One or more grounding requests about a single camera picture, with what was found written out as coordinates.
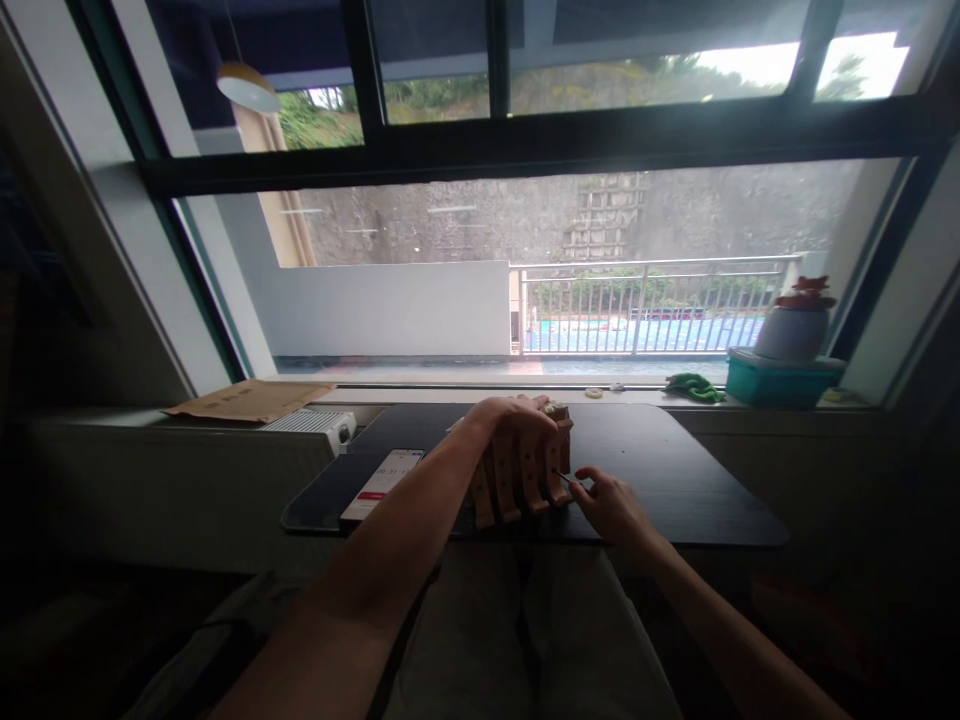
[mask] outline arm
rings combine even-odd
[[[627,548],[700,644],[745,718],[849,720],[767,637],[697,575],[647,520],[630,487],[595,467],[570,493],[600,535]]]
[[[473,469],[502,422],[556,432],[528,400],[475,405],[370,513],[294,601],[214,710],[224,718],[363,718],[393,641],[453,527]]]

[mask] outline person's right hand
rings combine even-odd
[[[593,465],[580,468],[576,475],[579,480],[593,480],[589,490],[571,482],[570,494],[600,537],[628,548],[656,544],[659,534],[629,485]]]

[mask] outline teal container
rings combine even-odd
[[[794,410],[816,407],[824,390],[836,385],[846,363],[833,358],[784,362],[748,348],[730,348],[726,392],[754,407]]]

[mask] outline metal railing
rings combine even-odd
[[[521,354],[711,355],[752,346],[802,255],[514,265]]]

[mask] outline green toy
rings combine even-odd
[[[668,377],[667,386],[663,391],[710,404],[723,402],[727,397],[699,373],[679,373]]]

